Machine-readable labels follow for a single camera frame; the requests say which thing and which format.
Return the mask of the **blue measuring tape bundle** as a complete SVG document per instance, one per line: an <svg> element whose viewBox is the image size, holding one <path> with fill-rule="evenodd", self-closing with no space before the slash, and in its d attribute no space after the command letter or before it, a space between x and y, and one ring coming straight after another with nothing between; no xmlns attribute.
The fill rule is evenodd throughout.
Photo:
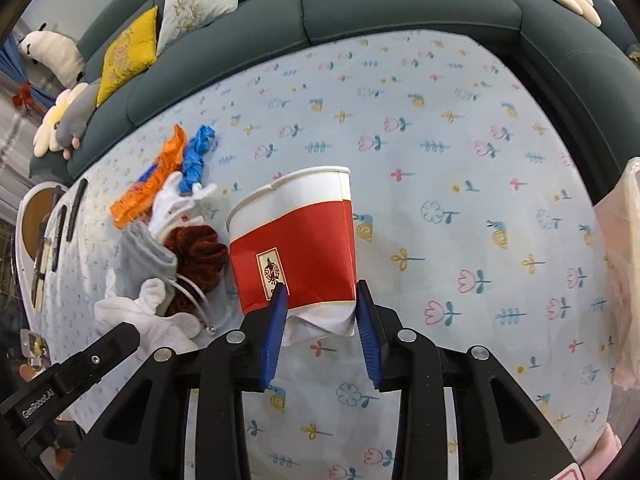
<svg viewBox="0 0 640 480"><path fill-rule="evenodd" d="M201 183L205 156L217 146L216 131L209 125L201 125L183 151L181 194L192 193L194 185Z"/></svg>

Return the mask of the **white trash bin with bag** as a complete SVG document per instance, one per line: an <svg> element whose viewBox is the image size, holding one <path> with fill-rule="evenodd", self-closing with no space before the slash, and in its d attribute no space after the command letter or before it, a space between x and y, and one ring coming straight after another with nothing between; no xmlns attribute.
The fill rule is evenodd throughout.
<svg viewBox="0 0 640 480"><path fill-rule="evenodd" d="M617 332L613 382L639 389L639 159L629 159L611 192L594 213L605 247L612 312Z"/></svg>

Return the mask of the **grey drawstring pouch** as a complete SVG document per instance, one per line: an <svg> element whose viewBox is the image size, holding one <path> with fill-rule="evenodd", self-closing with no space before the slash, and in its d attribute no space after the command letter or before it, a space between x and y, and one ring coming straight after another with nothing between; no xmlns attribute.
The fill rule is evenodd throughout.
<svg viewBox="0 0 640 480"><path fill-rule="evenodd" d="M166 297L157 308L157 314L164 315L175 296L177 257L152 237L145 223L131 221L122 230L116 276L118 291L131 299L139 296L146 280L161 280L165 284Z"/></svg>

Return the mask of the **teal sectional sofa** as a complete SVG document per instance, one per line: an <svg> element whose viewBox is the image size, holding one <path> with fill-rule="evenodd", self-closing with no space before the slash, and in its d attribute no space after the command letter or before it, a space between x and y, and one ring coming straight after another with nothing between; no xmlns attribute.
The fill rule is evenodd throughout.
<svg viewBox="0 0 640 480"><path fill-rule="evenodd" d="M593 26L553 0L240 0L124 84L74 157L35 157L29 173L72 183L135 128L215 82L315 44L403 29L465 35L498 55L551 115L593 198L638 155L630 55L639 43L614 8Z"/></svg>

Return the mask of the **blue curtain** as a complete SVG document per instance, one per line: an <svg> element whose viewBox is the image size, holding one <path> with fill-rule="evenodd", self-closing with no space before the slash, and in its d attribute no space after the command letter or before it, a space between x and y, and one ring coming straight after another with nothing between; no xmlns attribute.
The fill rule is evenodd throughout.
<svg viewBox="0 0 640 480"><path fill-rule="evenodd" d="M6 38L1 48L1 73L17 85L12 96L12 103L18 110L33 110L41 114L54 105L54 99L39 87L33 86L28 80L25 66L17 43L12 35Z"/></svg>

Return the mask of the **round wooden side table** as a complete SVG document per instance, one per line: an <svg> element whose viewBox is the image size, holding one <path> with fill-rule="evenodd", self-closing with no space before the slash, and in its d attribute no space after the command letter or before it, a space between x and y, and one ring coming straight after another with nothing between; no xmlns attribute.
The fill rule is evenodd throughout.
<svg viewBox="0 0 640 480"><path fill-rule="evenodd" d="M36 276L38 248L50 213L66 191L64 184L41 182L31 188L18 205L13 243L15 270L29 326L35 323L32 282Z"/></svg>

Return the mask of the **small yellow embroidered cushion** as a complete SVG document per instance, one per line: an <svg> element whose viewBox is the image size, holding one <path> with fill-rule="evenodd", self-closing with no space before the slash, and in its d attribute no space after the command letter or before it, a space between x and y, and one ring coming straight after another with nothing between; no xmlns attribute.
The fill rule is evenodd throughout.
<svg viewBox="0 0 640 480"><path fill-rule="evenodd" d="M97 107L156 62L157 13L157 6L143 12L106 49Z"/></svg>

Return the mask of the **grey mouse plush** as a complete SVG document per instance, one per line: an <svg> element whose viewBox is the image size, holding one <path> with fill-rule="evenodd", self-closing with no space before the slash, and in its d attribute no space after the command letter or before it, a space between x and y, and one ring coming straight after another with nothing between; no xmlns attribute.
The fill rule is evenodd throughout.
<svg viewBox="0 0 640 480"><path fill-rule="evenodd" d="M55 142L66 160L70 160L73 151L80 147L88 122L96 111L100 84L101 79L98 78L91 84L80 82L73 88L65 102L66 109L55 123Z"/></svg>

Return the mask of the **red white paper cup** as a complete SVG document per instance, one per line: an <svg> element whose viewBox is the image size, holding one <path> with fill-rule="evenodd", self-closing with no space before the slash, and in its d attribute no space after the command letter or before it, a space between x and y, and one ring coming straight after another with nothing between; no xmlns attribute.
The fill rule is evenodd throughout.
<svg viewBox="0 0 640 480"><path fill-rule="evenodd" d="M258 188L229 212L230 258L242 312L288 291L282 344L355 333L357 263L350 170L311 167Z"/></svg>

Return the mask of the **orange plastic snack bag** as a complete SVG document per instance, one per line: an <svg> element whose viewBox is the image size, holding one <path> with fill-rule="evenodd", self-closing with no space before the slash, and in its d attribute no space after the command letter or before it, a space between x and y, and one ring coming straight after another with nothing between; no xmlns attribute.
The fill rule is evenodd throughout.
<svg viewBox="0 0 640 480"><path fill-rule="evenodd" d="M152 166L110 207L116 229L122 230L129 222L145 217L151 210L155 196L167 178L179 171L186 148L186 133L174 125L172 137L166 140Z"/></svg>

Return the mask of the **floral light blue tablecloth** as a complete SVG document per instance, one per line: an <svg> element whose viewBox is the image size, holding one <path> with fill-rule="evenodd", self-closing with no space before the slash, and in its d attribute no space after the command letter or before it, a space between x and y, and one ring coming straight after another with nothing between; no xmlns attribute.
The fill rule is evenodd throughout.
<svg viewBox="0 0 640 480"><path fill-rule="evenodd" d="M568 149L510 70L473 40L391 32L246 70L137 128L87 172L73 240L36 325L61 361L96 339L118 265L110 213L171 136L212 126L204 217L292 171L352 176L357 270L440 346L487 347L578 460L606 425L615 335L606 258Z"/></svg>

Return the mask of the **white long plush toy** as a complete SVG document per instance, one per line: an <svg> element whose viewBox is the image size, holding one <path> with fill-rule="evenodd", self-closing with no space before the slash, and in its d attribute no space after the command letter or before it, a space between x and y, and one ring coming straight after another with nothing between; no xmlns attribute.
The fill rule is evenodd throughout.
<svg viewBox="0 0 640 480"><path fill-rule="evenodd" d="M86 63L76 42L47 29L46 23L26 34L17 49L26 58L46 66L66 89L73 89L84 76Z"/></svg>

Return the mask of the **black remote control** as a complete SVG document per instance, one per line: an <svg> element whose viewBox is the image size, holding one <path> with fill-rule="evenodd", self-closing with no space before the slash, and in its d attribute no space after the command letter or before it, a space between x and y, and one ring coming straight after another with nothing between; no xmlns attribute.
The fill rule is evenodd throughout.
<svg viewBox="0 0 640 480"><path fill-rule="evenodd" d="M66 232L67 243L70 243L73 240L75 228L77 224L77 218L79 214L79 208L81 205L81 201L84 198L87 186L88 186L88 179L82 178L79 181L78 189L73 201L72 210L70 211L70 221L68 222L67 232Z"/></svg>
<svg viewBox="0 0 640 480"><path fill-rule="evenodd" d="M55 272L58 270L58 260L60 260L60 251L62 246L62 238L63 238L63 230L66 221L67 214L67 206L63 205L61 209L58 211L58 216L56 217L54 237L53 237L53 247L52 247L52 255L51 255L51 271Z"/></svg>

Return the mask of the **small daisy cushion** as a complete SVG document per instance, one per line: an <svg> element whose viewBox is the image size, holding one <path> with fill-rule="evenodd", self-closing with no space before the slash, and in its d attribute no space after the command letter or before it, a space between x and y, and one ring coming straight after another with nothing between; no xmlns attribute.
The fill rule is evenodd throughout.
<svg viewBox="0 0 640 480"><path fill-rule="evenodd" d="M73 100L81 95L88 88L89 85L86 82L80 82L76 84L73 89L63 90L55 99L54 105L49 108L44 115L43 120L39 128L37 129L34 140L34 156L43 157L47 152L59 152L63 147L56 140L56 129L58 123L62 119L64 113L73 103Z"/></svg>

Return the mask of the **dark red velvet pouch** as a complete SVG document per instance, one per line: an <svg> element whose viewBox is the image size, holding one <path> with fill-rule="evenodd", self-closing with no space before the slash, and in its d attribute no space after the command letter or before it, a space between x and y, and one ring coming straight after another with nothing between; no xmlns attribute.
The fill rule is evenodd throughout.
<svg viewBox="0 0 640 480"><path fill-rule="evenodd" d="M177 257L179 285L165 315L195 314L195 305L201 306L203 298L221 282L222 270L228 262L228 247L208 224L177 226L166 236L164 246Z"/></svg>

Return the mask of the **white cotton glove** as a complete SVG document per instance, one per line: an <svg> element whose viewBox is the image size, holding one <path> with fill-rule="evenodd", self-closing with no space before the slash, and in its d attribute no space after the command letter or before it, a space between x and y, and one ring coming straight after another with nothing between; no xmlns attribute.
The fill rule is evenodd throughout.
<svg viewBox="0 0 640 480"><path fill-rule="evenodd" d="M150 278L143 282L134 299L120 294L113 269L107 271L105 285L104 298L93 306L94 327L100 335L125 322L140 335L142 358L163 347L178 354L198 350L194 338L201 333L201 323L195 315L179 312L164 318L157 314L157 308L166 299L162 280Z"/></svg>

